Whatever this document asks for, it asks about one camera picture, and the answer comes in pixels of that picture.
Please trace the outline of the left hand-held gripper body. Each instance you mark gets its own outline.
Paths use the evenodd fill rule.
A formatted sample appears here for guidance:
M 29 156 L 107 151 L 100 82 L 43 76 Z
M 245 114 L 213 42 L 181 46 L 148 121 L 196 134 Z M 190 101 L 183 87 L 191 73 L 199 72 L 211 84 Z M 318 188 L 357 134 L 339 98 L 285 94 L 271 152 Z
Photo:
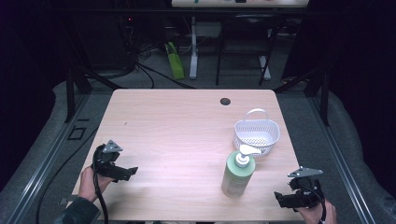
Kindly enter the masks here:
M 99 175 L 110 177 L 115 180 L 123 178 L 123 171 L 115 165 L 121 148 L 113 140 L 97 147 L 92 157 L 92 169 Z

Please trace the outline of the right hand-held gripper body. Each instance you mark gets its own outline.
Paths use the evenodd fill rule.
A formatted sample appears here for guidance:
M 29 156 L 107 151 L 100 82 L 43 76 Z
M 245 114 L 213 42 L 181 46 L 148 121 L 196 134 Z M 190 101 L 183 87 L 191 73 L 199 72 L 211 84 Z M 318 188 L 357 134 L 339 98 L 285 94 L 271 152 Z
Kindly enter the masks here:
M 300 203 L 297 208 L 312 208 L 324 201 L 321 186 L 317 179 L 313 179 L 314 175 L 322 174 L 322 170 L 303 166 L 288 174 L 288 177 L 291 177 L 290 188 L 295 191 L 295 200 Z

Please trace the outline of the green pump soap bottle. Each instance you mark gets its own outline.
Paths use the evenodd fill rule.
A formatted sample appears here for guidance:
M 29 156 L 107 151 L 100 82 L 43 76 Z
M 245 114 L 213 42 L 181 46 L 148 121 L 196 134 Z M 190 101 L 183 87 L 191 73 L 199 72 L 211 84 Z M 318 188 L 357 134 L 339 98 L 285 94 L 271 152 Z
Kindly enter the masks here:
M 260 152 L 255 147 L 241 145 L 228 156 L 221 182 L 221 189 L 226 196 L 236 198 L 244 194 L 256 168 L 253 154 Z

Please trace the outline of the white perforated plastic basket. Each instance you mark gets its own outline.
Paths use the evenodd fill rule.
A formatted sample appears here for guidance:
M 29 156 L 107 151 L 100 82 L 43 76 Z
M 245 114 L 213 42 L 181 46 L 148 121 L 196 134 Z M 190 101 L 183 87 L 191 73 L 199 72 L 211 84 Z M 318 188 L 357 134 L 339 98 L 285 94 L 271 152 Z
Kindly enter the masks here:
M 280 138 L 278 124 L 268 118 L 262 108 L 253 108 L 234 125 L 233 146 L 238 150 L 242 145 L 257 148 L 254 158 L 267 156 Z

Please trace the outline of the person's right hand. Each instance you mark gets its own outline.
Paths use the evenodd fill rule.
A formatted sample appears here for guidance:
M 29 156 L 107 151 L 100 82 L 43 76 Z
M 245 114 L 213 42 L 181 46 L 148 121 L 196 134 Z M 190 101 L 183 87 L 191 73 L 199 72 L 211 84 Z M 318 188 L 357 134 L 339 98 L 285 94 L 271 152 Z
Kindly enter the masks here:
M 336 208 L 328 200 L 325 201 L 326 206 L 326 218 L 325 224 L 337 224 Z M 305 224 L 318 224 L 323 208 L 320 204 L 312 208 L 297 208 L 297 211 L 303 217 Z

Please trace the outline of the person's left hand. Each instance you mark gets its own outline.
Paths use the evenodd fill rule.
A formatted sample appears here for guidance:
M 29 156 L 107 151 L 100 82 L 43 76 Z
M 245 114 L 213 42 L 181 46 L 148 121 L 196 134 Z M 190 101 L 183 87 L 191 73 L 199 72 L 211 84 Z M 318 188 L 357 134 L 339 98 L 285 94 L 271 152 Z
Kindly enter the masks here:
M 80 174 L 80 186 L 78 190 L 78 196 L 85 200 L 94 203 L 98 198 L 95 185 L 93 181 L 93 169 L 88 166 Z M 112 178 L 106 176 L 98 176 L 98 186 L 101 192 L 104 192 L 107 186 L 113 181 Z

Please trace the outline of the green bottle on floor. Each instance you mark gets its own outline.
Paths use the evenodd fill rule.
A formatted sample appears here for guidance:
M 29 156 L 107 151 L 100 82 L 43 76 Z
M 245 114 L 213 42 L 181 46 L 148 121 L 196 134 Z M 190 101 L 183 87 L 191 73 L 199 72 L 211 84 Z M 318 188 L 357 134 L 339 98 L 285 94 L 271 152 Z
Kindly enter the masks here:
M 183 79 L 185 77 L 184 66 L 179 58 L 177 48 L 173 42 L 165 44 L 165 49 L 174 79 Z

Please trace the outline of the dark equipment cabinet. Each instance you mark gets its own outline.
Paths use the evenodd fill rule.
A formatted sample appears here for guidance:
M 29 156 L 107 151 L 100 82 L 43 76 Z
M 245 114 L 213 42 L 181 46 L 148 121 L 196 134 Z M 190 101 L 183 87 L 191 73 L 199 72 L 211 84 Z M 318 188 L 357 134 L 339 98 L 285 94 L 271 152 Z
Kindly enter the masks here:
M 78 14 L 73 19 L 89 63 L 94 69 L 121 70 L 129 64 L 116 17 Z

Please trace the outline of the white-legged background desk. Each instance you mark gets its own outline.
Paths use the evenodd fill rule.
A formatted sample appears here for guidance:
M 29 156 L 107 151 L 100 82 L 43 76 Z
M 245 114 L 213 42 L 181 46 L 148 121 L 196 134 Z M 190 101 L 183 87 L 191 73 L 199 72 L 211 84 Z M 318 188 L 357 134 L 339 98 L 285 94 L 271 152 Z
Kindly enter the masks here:
M 179 8 L 305 8 L 310 0 L 172 0 Z M 196 18 L 191 17 L 191 68 L 190 79 L 197 78 L 198 51 Z

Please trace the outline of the black metal chair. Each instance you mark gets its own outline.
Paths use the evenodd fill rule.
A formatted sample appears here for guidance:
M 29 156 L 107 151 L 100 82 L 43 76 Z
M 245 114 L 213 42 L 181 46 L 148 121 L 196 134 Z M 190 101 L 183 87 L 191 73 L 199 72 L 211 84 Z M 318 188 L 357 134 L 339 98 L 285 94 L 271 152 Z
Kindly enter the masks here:
M 221 70 L 259 69 L 259 84 L 265 80 L 269 62 L 284 19 L 275 14 L 237 14 L 224 20 L 219 31 L 216 84 Z M 243 66 L 241 61 L 254 55 L 257 66 Z

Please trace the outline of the aluminium floor rail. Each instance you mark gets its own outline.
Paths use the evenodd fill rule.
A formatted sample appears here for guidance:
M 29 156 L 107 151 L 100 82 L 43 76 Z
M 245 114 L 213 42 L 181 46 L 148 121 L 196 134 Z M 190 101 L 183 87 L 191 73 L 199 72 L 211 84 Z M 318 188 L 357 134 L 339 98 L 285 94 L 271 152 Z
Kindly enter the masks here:
M 370 211 L 367 202 L 365 201 L 361 189 L 358 186 L 355 178 L 353 177 L 347 161 L 339 147 L 336 139 L 333 135 L 332 128 L 326 125 L 323 121 L 319 110 L 319 102 L 316 98 L 308 97 L 307 102 L 309 103 L 315 118 L 319 122 L 321 130 L 324 132 L 326 139 L 330 145 L 330 152 L 332 154 L 332 160 L 335 164 L 338 174 L 340 175 L 342 182 L 346 188 L 346 192 L 352 202 L 354 209 L 362 224 L 377 224 L 372 212 Z
M 49 120 L 0 193 L 0 205 L 3 205 L 0 224 L 21 224 L 48 178 L 66 134 L 72 129 L 76 116 L 89 98 L 87 94 L 80 95 L 74 107 L 74 114 L 69 121 L 66 121 L 66 98 L 62 95 L 57 96 Z

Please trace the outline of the black metal frame stand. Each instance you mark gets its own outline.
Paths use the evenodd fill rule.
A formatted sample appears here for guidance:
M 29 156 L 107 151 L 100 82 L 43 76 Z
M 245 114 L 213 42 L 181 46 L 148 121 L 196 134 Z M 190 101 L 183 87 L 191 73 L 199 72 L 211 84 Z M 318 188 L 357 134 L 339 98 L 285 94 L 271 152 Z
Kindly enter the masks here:
M 329 104 L 329 93 L 330 93 L 330 75 L 328 74 L 327 68 L 315 68 L 306 74 L 298 77 L 294 77 L 286 84 L 275 89 L 275 93 L 281 93 L 292 87 L 296 86 L 300 82 L 308 80 L 308 83 L 304 89 L 304 95 L 306 97 L 315 97 L 320 92 L 320 104 L 319 104 L 319 117 L 323 123 L 328 126 L 328 104 Z
M 94 72 L 92 69 L 83 65 L 71 65 L 69 67 L 68 73 L 66 75 L 66 102 L 67 102 L 67 115 L 65 123 L 69 122 L 76 112 L 75 103 L 75 88 L 82 94 L 90 94 L 92 92 L 92 86 L 88 81 L 88 78 L 93 78 L 96 81 L 109 87 L 111 90 L 120 89 L 120 85 L 111 82 L 105 77 L 100 76 L 98 73 Z

